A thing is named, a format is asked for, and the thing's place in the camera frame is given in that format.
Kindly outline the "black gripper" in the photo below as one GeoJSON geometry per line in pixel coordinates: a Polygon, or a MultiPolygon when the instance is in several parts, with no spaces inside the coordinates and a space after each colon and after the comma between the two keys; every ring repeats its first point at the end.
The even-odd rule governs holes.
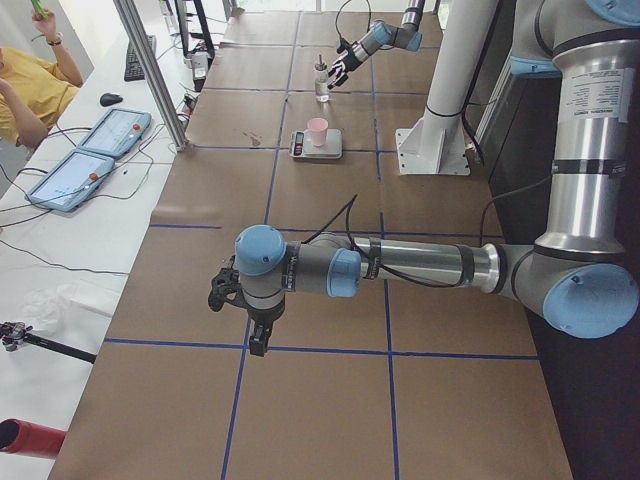
{"type": "Polygon", "coordinates": [[[268,351],[273,324],[285,311],[285,300],[269,308],[248,308],[249,317],[254,322],[254,329],[249,338],[249,351],[253,356],[264,356],[268,351]]]}
{"type": "Polygon", "coordinates": [[[340,87],[348,79],[348,73],[357,70],[368,59],[368,53],[360,43],[340,46],[337,53],[329,72],[329,90],[340,87]]]}

